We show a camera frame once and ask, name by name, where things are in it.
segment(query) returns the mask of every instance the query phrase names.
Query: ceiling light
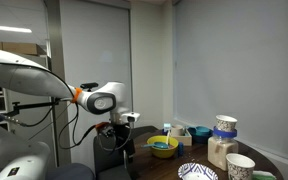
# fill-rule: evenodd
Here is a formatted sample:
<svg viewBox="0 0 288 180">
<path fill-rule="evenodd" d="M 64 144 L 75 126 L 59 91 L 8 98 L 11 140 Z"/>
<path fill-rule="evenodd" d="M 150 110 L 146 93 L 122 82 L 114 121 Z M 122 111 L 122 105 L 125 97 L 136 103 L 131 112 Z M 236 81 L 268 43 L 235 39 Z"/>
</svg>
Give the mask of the ceiling light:
<svg viewBox="0 0 288 180">
<path fill-rule="evenodd" d="M 8 27 L 8 26 L 0 26 L 0 30 L 2 30 L 2 31 L 23 32 L 23 33 L 32 33 L 32 31 L 30 29 L 17 28 L 17 27 Z"/>
</svg>

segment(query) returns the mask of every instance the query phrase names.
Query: table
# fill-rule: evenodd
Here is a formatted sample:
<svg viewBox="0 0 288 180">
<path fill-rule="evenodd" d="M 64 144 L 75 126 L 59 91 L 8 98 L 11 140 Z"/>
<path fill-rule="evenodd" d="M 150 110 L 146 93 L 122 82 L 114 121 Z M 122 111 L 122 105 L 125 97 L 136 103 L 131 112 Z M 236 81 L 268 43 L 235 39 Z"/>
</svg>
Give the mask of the table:
<svg viewBox="0 0 288 180">
<path fill-rule="evenodd" d="M 161 130 L 154 133 L 145 133 L 134 139 L 135 151 L 133 162 L 129 164 L 129 173 L 132 179 L 180 179 L 178 177 L 178 168 L 189 162 L 203 164 L 212 169 L 219 180 L 227 180 L 227 171 L 217 168 L 207 160 L 207 145 L 193 143 L 192 146 L 184 146 L 184 155 L 181 157 L 171 157 L 168 159 L 160 159 L 153 156 L 150 148 L 142 148 L 141 145 L 146 144 L 146 140 L 154 135 L 160 135 Z M 253 148 L 239 143 L 239 154 L 248 156 L 255 163 L 254 170 L 271 172 L 276 176 L 277 180 L 283 180 L 283 176 L 277 167 L 264 155 Z"/>
</svg>

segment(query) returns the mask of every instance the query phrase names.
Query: blue and white plate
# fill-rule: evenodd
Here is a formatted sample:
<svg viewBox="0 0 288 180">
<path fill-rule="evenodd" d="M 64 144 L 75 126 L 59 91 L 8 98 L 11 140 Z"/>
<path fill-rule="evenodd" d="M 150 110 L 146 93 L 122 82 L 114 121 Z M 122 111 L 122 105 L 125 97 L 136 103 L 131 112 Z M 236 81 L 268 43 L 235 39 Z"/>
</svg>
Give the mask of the blue and white plate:
<svg viewBox="0 0 288 180">
<path fill-rule="evenodd" d="M 218 180 L 212 169 L 197 163 L 183 164 L 178 169 L 178 176 L 185 180 Z"/>
</svg>

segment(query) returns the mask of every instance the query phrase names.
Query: paper cup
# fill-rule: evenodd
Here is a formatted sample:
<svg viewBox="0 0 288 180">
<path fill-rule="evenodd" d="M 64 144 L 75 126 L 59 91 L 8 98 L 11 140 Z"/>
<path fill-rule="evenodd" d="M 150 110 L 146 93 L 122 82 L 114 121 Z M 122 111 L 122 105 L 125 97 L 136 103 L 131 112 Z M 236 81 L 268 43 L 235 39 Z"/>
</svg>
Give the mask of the paper cup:
<svg viewBox="0 0 288 180">
<path fill-rule="evenodd" d="M 252 180 L 255 162 L 241 154 L 226 155 L 229 180 Z"/>
<path fill-rule="evenodd" d="M 183 136 L 184 135 L 184 126 L 182 125 L 174 125 L 171 128 L 171 136 Z"/>
<path fill-rule="evenodd" d="M 217 115 L 217 129 L 220 131 L 225 132 L 233 132 L 235 130 L 235 125 L 237 123 L 237 120 L 230 116 L 225 115 Z"/>
</svg>

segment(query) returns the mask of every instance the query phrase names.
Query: blue bowl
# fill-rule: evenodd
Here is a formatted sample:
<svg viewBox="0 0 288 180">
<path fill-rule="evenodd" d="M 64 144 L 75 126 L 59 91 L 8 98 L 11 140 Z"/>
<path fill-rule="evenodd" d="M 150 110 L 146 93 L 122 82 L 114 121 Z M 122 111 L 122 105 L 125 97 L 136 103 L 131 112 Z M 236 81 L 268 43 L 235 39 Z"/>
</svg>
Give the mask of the blue bowl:
<svg viewBox="0 0 288 180">
<path fill-rule="evenodd" d="M 190 127 L 187 130 L 191 134 L 193 141 L 199 144 L 207 144 L 208 138 L 213 135 L 211 129 L 203 126 L 198 126 L 196 128 Z"/>
</svg>

